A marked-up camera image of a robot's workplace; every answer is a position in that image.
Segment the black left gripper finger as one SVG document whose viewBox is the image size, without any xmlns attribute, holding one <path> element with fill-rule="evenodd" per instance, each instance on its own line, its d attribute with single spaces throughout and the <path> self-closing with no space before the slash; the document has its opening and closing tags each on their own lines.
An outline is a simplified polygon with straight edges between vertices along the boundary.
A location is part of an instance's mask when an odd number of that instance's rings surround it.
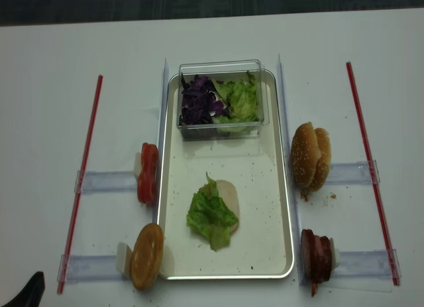
<svg viewBox="0 0 424 307">
<path fill-rule="evenodd" d="M 3 307 L 39 307 L 44 294 L 44 273 L 37 271 L 23 289 Z"/>
</svg>

